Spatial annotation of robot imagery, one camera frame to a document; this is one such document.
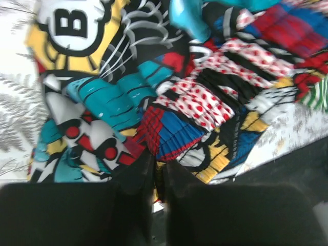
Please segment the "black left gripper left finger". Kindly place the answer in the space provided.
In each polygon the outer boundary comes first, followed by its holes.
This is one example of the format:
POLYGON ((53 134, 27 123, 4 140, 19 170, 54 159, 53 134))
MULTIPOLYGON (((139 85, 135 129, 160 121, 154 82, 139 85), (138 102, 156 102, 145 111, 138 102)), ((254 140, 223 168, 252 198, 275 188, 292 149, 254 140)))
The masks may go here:
POLYGON ((1 188, 1 245, 150 245, 154 156, 108 182, 1 188))

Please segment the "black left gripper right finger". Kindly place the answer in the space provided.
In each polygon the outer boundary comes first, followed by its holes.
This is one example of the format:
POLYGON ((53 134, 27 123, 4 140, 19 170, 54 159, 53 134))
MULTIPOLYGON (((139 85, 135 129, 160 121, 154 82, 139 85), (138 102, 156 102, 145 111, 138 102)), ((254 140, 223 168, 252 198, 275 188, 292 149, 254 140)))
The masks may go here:
POLYGON ((314 244, 314 214, 293 186, 208 185, 177 163, 163 177, 169 245, 314 244))

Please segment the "colourful comic print shorts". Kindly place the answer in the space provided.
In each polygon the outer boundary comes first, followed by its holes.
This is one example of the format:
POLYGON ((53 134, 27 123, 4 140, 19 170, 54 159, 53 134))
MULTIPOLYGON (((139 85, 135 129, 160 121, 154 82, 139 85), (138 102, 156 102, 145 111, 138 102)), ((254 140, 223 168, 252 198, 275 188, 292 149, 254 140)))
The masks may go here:
POLYGON ((208 183, 327 76, 327 1, 40 1, 50 112, 30 182, 104 182, 144 150, 208 183))

